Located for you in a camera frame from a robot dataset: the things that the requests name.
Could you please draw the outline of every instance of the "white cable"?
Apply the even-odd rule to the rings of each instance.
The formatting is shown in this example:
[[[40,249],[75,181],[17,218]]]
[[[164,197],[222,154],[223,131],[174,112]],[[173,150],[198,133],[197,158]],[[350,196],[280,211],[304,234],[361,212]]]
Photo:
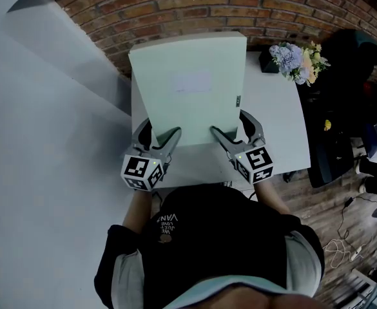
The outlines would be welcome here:
[[[342,246],[343,246],[343,251],[341,251],[341,250],[338,249],[337,241],[339,241],[339,242],[342,244]],[[335,250],[329,250],[329,249],[327,249],[328,246],[329,246],[330,244],[334,244],[334,245],[336,245],[336,249],[335,249]],[[331,253],[334,253],[334,256],[333,256],[333,258],[332,258],[332,260],[331,260],[331,263],[330,263],[330,267],[331,267],[332,269],[338,268],[338,266],[341,265],[341,264],[343,263],[343,260],[344,260],[344,257],[345,257],[345,255],[346,255],[346,253],[349,253],[349,257],[351,257],[351,253],[350,253],[350,251],[345,249],[344,243],[343,243],[343,241],[342,241],[341,239],[332,239],[331,241],[329,241],[329,243],[328,243],[325,247],[323,247],[323,249],[324,249],[324,252],[331,252]],[[336,255],[337,255],[337,253],[342,253],[342,254],[343,254],[343,258],[342,258],[342,260],[339,262],[339,264],[336,265],[336,266],[334,267],[334,266],[333,266],[333,261],[334,261]]]
[[[373,241],[373,237],[374,237],[374,234],[371,235],[371,239],[370,239],[366,244],[363,244],[362,247],[363,247],[363,246],[366,246],[366,245],[368,245],[368,244],[371,244],[371,242]]]

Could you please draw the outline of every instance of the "blue flower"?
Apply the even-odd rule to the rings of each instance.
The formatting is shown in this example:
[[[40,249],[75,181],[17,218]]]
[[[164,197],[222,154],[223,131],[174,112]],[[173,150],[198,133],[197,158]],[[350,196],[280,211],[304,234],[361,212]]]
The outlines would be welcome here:
[[[299,74],[295,77],[295,82],[299,85],[304,84],[309,78],[310,71],[308,68],[300,68]]]
[[[285,46],[272,46],[269,49],[271,56],[278,64],[281,73],[289,73],[301,66],[303,60],[303,51],[294,44],[285,44]]]

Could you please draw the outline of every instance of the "black vase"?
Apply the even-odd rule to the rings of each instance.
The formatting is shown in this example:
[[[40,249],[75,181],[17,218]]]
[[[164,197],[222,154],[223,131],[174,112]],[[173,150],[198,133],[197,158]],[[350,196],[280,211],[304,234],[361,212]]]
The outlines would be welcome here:
[[[261,71],[264,73],[278,73],[278,66],[274,63],[273,56],[271,56],[268,49],[263,50],[258,58],[260,60]]]

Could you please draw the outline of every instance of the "white label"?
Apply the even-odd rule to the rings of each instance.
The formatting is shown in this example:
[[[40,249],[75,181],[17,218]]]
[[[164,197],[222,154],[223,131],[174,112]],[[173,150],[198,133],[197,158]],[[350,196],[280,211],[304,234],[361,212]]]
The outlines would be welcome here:
[[[178,73],[172,76],[171,85],[175,93],[206,93],[211,91],[211,73],[203,70]]]

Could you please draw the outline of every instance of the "flower bouquet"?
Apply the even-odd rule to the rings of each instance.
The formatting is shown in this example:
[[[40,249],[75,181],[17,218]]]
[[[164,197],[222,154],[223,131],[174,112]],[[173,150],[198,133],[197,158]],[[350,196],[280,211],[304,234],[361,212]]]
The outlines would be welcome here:
[[[299,85],[306,83],[310,86],[316,81],[318,74],[330,66],[327,59],[320,56],[321,50],[321,45],[313,41],[306,48],[281,42],[271,46],[269,52],[283,76]]]

